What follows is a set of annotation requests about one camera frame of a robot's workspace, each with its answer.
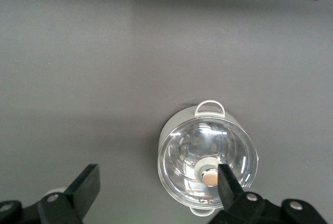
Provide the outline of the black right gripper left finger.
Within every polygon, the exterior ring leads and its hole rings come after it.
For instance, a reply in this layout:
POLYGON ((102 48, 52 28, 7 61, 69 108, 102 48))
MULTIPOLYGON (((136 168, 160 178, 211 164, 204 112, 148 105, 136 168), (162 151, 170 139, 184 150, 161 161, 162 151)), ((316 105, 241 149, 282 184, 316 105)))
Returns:
POLYGON ((31 206, 1 202, 1 223, 82 223, 100 192, 98 164, 89 164, 65 189, 49 191, 31 206))

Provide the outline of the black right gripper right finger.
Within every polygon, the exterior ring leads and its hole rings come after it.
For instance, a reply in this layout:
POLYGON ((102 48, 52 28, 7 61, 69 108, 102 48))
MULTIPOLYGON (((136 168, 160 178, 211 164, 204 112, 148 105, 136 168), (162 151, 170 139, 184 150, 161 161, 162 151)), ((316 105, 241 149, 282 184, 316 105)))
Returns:
POLYGON ((223 205, 210 223, 326 223, 308 202, 285 199, 277 206, 254 192, 245 192, 231 168, 218 166, 218 193, 223 205))

